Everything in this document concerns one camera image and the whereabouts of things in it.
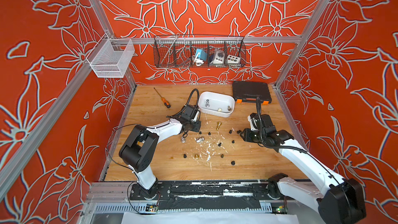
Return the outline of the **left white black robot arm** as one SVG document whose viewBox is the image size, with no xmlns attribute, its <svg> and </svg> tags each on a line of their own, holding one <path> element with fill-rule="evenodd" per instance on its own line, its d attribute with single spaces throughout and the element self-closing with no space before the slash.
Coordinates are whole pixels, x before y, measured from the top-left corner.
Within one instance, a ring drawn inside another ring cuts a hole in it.
<svg viewBox="0 0 398 224">
<path fill-rule="evenodd" d="M 185 105 L 164 123 L 149 127 L 138 124 L 133 128 L 119 150 L 119 157 L 132 169 L 141 190 L 149 197 L 157 191 L 158 179 L 150 167 L 157 145 L 172 136 L 199 132 L 200 127 L 199 107 Z"/>
</svg>

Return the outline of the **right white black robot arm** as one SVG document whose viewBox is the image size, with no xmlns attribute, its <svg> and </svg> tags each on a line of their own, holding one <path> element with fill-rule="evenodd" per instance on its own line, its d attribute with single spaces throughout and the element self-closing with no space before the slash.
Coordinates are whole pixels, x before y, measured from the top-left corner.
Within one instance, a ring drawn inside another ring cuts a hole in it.
<svg viewBox="0 0 398 224">
<path fill-rule="evenodd" d="M 278 131 L 269 115 L 252 113 L 248 121 L 250 127 L 240 133 L 245 142 L 275 150 L 314 184 L 310 187 L 284 173 L 276 174 L 268 179 L 266 188 L 271 199 L 293 198 L 316 211 L 326 224 L 356 224 L 366 218 L 363 187 L 357 180 L 329 169 L 289 132 Z"/>
</svg>

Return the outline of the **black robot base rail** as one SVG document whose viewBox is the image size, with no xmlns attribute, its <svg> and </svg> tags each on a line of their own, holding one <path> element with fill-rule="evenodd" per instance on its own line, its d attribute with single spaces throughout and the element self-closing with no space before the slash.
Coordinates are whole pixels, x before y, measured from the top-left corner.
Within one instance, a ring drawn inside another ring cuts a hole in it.
<svg viewBox="0 0 398 224">
<path fill-rule="evenodd" d="M 141 213 L 237 211 L 285 214 L 289 197 L 267 194 L 265 180 L 160 181 L 150 190 L 137 183 L 127 188 L 132 208 Z"/>
</svg>

